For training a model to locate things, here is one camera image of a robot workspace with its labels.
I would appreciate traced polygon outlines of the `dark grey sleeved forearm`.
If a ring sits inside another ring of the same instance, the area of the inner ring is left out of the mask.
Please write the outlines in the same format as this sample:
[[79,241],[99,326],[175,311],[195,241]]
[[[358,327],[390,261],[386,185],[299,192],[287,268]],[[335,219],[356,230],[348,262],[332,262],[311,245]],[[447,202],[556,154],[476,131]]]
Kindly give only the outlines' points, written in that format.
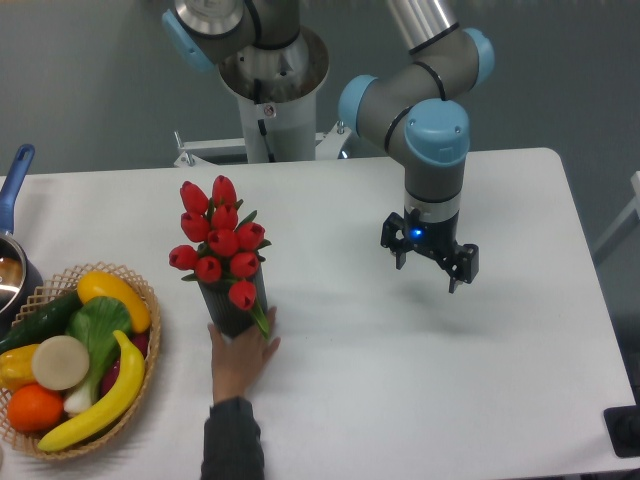
[[264,479],[261,430],[243,397],[216,403],[204,424],[201,479]]

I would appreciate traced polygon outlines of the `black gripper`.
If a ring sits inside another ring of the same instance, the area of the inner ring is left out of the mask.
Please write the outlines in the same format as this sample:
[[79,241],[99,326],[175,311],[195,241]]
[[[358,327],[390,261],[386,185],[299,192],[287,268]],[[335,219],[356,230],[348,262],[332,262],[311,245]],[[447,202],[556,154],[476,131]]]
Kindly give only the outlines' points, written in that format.
[[426,222],[417,213],[396,212],[383,222],[380,245],[388,249],[395,259],[395,268],[401,270],[406,254],[419,255],[443,264],[449,275],[448,291],[454,293],[461,284],[471,284],[479,272],[479,247],[460,245],[456,241],[459,214],[442,222]]

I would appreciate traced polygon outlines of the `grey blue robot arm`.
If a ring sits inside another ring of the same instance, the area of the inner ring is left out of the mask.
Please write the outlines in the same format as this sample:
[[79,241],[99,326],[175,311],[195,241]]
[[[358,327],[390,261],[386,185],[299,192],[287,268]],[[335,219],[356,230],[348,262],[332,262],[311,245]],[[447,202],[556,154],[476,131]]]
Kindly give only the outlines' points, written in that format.
[[[415,252],[435,261],[452,286],[468,284],[479,250],[456,239],[470,146],[457,98],[490,76],[494,49],[480,31],[461,28],[445,1],[392,1],[388,9],[410,62],[389,79],[352,79],[338,116],[404,169],[404,210],[385,220],[382,246],[398,264]],[[316,93],[329,58],[301,24],[298,2],[175,1],[162,24],[191,67],[217,70],[236,97],[250,162],[315,158]]]

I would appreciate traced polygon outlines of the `person's hand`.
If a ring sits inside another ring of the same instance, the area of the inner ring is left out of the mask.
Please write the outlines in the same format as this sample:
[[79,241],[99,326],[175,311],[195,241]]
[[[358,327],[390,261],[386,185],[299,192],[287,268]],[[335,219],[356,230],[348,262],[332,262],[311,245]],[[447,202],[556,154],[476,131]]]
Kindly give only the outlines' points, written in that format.
[[213,404],[245,397],[278,350],[281,338],[265,339],[256,326],[227,342],[212,323],[211,340]]

